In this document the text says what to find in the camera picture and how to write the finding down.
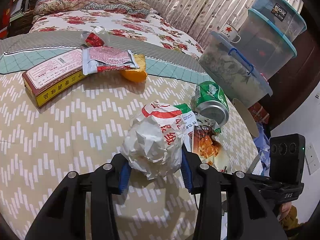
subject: leaf pattern curtain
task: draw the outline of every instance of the leaf pattern curtain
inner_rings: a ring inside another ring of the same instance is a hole
[[[225,23],[238,29],[254,0],[144,0],[175,28],[194,38],[202,47],[210,42],[210,32]],[[298,12],[302,0],[286,0]]]

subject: blue lid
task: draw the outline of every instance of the blue lid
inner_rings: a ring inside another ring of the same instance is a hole
[[[304,27],[303,27],[303,29],[301,30],[301,32],[300,32],[299,34],[303,33],[303,32],[307,29],[307,24],[306,24],[305,20],[301,17],[300,14],[298,14],[298,12],[295,10],[295,8],[293,8],[293,7],[291,6],[290,3],[288,3],[286,0],[282,0],[282,1],[283,1],[287,6],[290,7],[290,9],[300,18],[300,20],[303,21]]]
[[[229,56],[236,59],[244,68],[248,71],[248,75],[254,76],[259,83],[262,85],[262,87],[265,89],[265,91],[272,96],[273,91],[271,87],[269,86],[268,82],[265,80],[264,77],[261,76],[259,71],[252,65],[245,56],[239,52],[238,49],[236,49],[223,35],[212,31],[211,35],[215,37],[220,43],[222,43],[226,47],[226,52]]]
[[[277,26],[275,26],[272,22],[269,21],[269,19],[267,17],[265,17],[262,13],[258,12],[256,9],[252,9],[250,8],[248,10],[248,14],[250,13],[254,13],[257,16],[259,16],[261,19],[263,19],[266,23],[268,23],[283,39],[284,41],[289,45],[289,47],[292,49],[294,55],[292,58],[295,58],[297,56],[297,50],[296,48],[292,45],[292,43],[289,41],[289,39],[287,38],[287,36],[285,36],[281,30],[279,30],[279,28]]]

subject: floral blanket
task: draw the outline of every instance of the floral blanket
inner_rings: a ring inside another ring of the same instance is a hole
[[[141,19],[103,10],[61,12],[38,19],[30,32],[56,30],[91,31],[96,26],[104,27],[112,35],[182,51],[196,60],[203,53],[203,49],[193,38],[173,28],[156,14],[149,14],[145,19]]]
[[[80,9],[104,10],[145,18],[150,12],[150,5],[142,0],[38,0],[33,22],[44,15]]]

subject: white wall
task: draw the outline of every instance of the white wall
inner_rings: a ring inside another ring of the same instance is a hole
[[[306,146],[313,144],[320,160],[320,99],[315,98],[317,93],[320,93],[320,83],[289,118],[272,130],[271,136],[299,133],[306,138]],[[309,175],[305,162],[302,182],[303,192],[299,199],[293,202],[298,211],[299,223],[308,221],[320,200],[320,169]]]

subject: folded blanket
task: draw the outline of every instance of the folded blanket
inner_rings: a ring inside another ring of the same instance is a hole
[[[33,23],[44,15],[80,9],[105,10],[145,18],[150,12],[150,5],[142,0],[38,0]]]

